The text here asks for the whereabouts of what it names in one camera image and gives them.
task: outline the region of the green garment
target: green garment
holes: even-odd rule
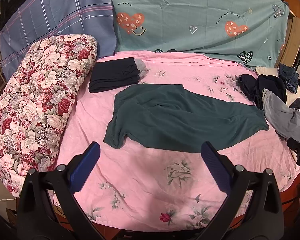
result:
[[[209,141],[216,150],[269,130],[263,110],[192,93],[183,85],[137,84],[114,98],[104,142],[115,149],[124,137],[145,147],[200,153]]]

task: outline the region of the teal sheet with hearts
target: teal sheet with hearts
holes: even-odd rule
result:
[[[274,67],[289,8],[281,0],[112,0],[117,51],[197,52]]]

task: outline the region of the heart with small hearts pattern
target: heart with small hearts pattern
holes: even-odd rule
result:
[[[272,9],[274,10],[275,19],[284,15],[284,10],[281,7],[277,6],[276,4],[272,5]]]
[[[142,24],[145,20],[145,16],[142,13],[135,13],[130,16],[127,13],[120,12],[117,13],[117,22],[121,28],[123,28],[128,34],[131,34],[132,31],[138,27],[142,28]]]
[[[249,52],[243,51],[240,54],[238,54],[237,57],[241,59],[242,62],[246,65],[252,60],[253,51],[249,51]]]
[[[249,28],[247,25],[238,26],[235,22],[228,21],[226,22],[225,30],[230,37],[235,37],[241,33],[246,32],[247,30],[249,30]]]

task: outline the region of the white cable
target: white cable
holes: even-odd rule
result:
[[[8,198],[8,199],[1,199],[0,201],[3,201],[3,200],[15,200],[16,198]]]

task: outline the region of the white heart outline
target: white heart outline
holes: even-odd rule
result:
[[[191,25],[189,28],[191,34],[194,34],[197,29],[198,29],[198,27],[194,27],[193,25]]]

